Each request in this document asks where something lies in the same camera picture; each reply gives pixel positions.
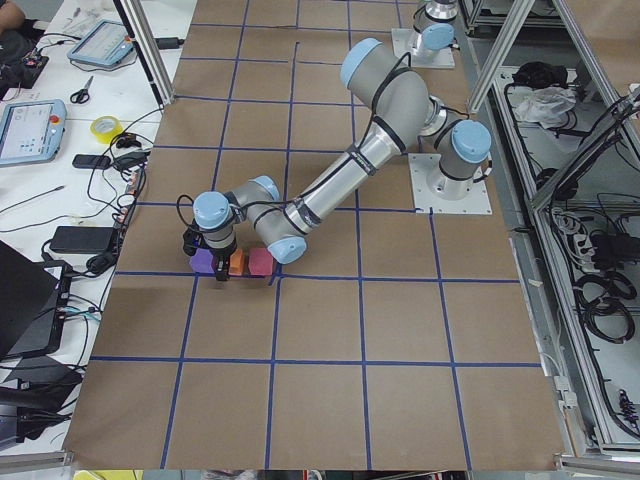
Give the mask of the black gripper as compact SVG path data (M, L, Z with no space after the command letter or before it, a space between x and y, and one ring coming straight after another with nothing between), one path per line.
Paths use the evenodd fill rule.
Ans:
M237 245L231 244L222 249L212 249L212 268L217 281L228 281L231 257L236 252Z

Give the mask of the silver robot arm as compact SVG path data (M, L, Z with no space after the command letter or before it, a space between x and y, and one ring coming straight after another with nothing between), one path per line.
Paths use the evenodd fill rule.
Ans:
M419 1L413 15L412 53L426 55L448 48L454 41L457 13L455 0Z
M476 181L475 173L492 145L489 130L472 119L448 120L421 76L381 41L358 42L343 61L340 79L370 109L369 123L363 137L302 193L284 200L272 178L259 176L224 193L203 192L194 200L189 227L198 247L211 252L217 280L226 281L230 275L237 249L235 225L250 222L272 258L290 264L305 253L307 234L421 137L431 138L440 154L429 176L436 195L456 200L460 196L455 188Z

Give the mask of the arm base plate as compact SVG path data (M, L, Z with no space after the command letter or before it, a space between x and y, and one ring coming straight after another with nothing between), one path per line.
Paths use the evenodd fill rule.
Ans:
M391 30L394 55L404 59L413 68L453 69L455 60L450 46L440 50L426 48L420 35L412 29L394 28Z
M453 180L440 170L439 154L408 155L414 209L424 214L491 215L492 208L482 174L477 168L467 180Z

